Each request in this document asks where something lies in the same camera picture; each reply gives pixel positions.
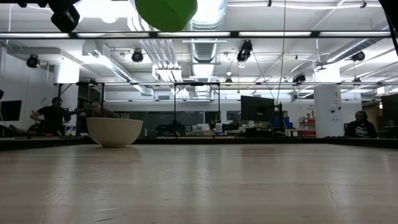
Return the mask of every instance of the black shirt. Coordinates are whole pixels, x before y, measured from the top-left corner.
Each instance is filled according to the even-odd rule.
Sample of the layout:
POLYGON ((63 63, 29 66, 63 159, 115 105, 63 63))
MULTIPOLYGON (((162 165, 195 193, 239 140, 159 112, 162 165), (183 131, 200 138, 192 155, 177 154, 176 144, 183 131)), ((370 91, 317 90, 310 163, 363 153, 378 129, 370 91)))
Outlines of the black shirt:
POLYGON ((377 138, 377 132, 374 125, 369 121, 366 121, 364 124, 353 121, 348 124, 345 130, 345 136, 352 138, 377 138))
POLYGON ((37 112, 44 116, 44 120, 49 122, 52 129, 57 131, 62 129, 62 119, 66 115, 65 109, 55 106, 46 106, 39 109, 37 112))

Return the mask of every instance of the white pillar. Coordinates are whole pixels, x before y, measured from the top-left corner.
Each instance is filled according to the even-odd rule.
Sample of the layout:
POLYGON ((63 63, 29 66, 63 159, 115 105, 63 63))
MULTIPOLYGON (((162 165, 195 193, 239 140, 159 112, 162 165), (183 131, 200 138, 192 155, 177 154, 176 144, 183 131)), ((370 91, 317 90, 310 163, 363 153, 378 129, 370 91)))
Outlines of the white pillar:
MULTIPOLYGON (((75 63, 64 63, 61 65, 54 65, 55 81, 57 83, 76 83, 79 81, 80 68, 75 63)), ((63 100, 62 107, 74 110, 78 104, 78 86, 62 86, 61 99, 63 100)), ((76 126, 76 116, 66 124, 76 126)))
MULTIPOLYGON (((325 70, 315 71, 315 82, 341 82, 337 64, 324 66, 325 70)), ((341 112, 340 85, 320 85, 314 88, 317 137, 343 136, 344 122, 341 112)))

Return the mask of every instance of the wooden table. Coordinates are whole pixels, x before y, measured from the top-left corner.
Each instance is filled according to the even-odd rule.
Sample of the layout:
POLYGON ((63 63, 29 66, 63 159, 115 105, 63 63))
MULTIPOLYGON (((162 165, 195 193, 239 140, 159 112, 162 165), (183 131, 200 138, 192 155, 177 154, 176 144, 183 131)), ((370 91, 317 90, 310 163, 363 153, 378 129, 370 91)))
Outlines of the wooden table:
POLYGON ((270 144, 0 153, 2 224, 398 222, 397 151, 270 144))

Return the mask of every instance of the wall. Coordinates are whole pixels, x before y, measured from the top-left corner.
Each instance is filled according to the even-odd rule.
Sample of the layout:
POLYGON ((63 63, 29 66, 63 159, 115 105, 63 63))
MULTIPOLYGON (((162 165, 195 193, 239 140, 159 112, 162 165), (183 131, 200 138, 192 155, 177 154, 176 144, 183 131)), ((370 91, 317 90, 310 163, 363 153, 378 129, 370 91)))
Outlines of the wall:
POLYGON ((50 105, 51 99, 57 95, 58 88, 53 83, 52 72, 47 76, 44 69, 31 69, 26 66, 26 61, 0 48, 0 89, 5 92, 1 101, 22 100, 19 121, 9 121, 7 126, 12 124, 27 129, 33 125, 34 121, 29 118, 32 110, 50 105))

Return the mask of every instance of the seated person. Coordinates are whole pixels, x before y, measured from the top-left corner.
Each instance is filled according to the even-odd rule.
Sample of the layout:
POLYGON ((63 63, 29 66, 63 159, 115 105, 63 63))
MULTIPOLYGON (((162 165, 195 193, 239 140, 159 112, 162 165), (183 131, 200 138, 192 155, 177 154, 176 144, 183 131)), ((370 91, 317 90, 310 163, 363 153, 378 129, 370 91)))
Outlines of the seated person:
POLYGON ((377 138, 374 125, 368 121, 368 115, 364 111, 355 114, 355 121, 348 124, 345 136, 352 138, 377 138))
POLYGON ((33 112, 30 118, 40 122, 41 125, 45 127, 46 133, 51 133, 55 136, 63 136, 65 134, 63 120, 66 122, 70 121, 70 116, 73 113, 61 107, 63 102, 61 98, 55 97, 51 102, 51 106, 45 106, 33 112))
MULTIPOLYGON (((116 113, 106 108, 101 111, 101 102, 99 101, 93 101, 90 106, 93 109, 93 113, 90 116, 92 118, 119 118, 116 113)), ((80 116, 87 117, 87 113, 82 112, 80 116)))

